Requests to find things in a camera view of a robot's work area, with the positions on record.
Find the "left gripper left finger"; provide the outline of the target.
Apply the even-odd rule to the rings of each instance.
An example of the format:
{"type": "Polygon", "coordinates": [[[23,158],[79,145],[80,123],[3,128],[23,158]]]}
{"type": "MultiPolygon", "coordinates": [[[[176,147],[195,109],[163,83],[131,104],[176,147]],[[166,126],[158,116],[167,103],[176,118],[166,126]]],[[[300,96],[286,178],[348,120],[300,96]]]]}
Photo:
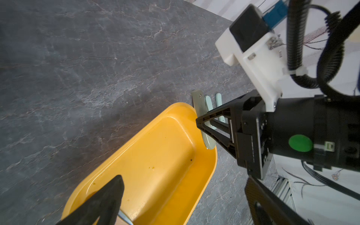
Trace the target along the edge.
{"type": "Polygon", "coordinates": [[[58,225],[114,225],[124,194],[121,175],[115,176],[58,225]]]}

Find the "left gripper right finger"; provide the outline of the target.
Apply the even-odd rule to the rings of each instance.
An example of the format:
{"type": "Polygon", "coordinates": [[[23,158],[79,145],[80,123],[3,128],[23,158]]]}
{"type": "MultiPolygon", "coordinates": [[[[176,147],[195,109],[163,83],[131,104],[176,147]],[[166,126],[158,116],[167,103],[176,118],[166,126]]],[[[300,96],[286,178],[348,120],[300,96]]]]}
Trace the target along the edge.
{"type": "Polygon", "coordinates": [[[252,176],[248,177],[245,194],[255,225],[308,224],[307,221],[252,176]]]}

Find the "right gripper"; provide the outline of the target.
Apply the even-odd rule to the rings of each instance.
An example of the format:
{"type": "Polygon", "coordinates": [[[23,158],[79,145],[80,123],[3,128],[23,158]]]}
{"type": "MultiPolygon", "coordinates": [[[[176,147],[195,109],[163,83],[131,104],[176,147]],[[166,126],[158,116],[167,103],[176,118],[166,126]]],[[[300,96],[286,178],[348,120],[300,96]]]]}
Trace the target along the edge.
{"type": "Polygon", "coordinates": [[[248,175],[263,180],[272,159],[266,148],[267,119],[265,103],[253,90],[199,116],[196,125],[233,156],[248,175]]]}

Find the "teal folding fruit knife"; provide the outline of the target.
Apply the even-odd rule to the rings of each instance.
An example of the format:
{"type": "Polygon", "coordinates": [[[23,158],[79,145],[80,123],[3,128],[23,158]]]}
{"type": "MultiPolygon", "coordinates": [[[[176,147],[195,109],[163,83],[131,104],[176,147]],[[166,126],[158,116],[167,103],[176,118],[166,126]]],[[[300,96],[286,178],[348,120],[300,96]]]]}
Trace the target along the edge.
{"type": "MultiPolygon", "coordinates": [[[[216,100],[216,106],[217,107],[220,107],[223,105],[223,102],[222,102],[222,95],[220,93],[216,93],[215,95],[215,100],[216,100]]],[[[224,116],[219,116],[218,120],[220,122],[223,122],[223,123],[226,123],[226,119],[224,116]]]]}

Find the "olive grey folding fruit knife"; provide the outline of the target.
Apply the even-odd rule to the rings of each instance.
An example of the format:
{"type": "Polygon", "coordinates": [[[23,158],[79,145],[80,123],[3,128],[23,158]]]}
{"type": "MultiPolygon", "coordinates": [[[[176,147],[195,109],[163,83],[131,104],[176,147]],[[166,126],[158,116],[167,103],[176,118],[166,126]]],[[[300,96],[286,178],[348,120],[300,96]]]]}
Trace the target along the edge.
{"type": "MultiPolygon", "coordinates": [[[[202,116],[208,112],[206,102],[205,102],[205,95],[201,90],[195,90],[191,93],[193,99],[193,106],[196,111],[197,116],[202,116]]],[[[205,144],[205,147],[208,150],[213,150],[216,147],[216,142],[206,133],[201,131],[202,139],[205,144]]]]}

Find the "yellow plastic tray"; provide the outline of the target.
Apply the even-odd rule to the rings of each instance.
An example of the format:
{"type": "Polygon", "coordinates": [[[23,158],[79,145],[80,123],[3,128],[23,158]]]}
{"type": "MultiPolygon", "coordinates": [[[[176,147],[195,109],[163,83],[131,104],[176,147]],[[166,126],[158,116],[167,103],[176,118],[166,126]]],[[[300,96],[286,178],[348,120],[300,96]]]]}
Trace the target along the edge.
{"type": "Polygon", "coordinates": [[[218,159],[216,149],[206,148],[196,118],[186,103],[169,106],[77,186],[62,217],[121,175],[121,210],[135,225],[187,224],[218,159]]]}

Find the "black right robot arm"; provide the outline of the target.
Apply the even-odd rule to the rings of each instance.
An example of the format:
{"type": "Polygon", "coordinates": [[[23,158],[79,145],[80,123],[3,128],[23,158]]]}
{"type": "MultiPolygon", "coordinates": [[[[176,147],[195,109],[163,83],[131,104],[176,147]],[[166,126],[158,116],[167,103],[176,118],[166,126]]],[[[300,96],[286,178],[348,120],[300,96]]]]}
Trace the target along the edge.
{"type": "Polygon", "coordinates": [[[263,14],[250,4],[216,41],[223,61],[240,64],[255,89],[199,116],[197,127],[263,179],[273,155],[317,171],[360,169],[360,98],[330,87],[345,41],[360,25],[360,6],[345,16],[310,1],[279,1],[263,14]],[[328,39],[310,77],[302,63],[308,12],[326,14],[328,39]]]}

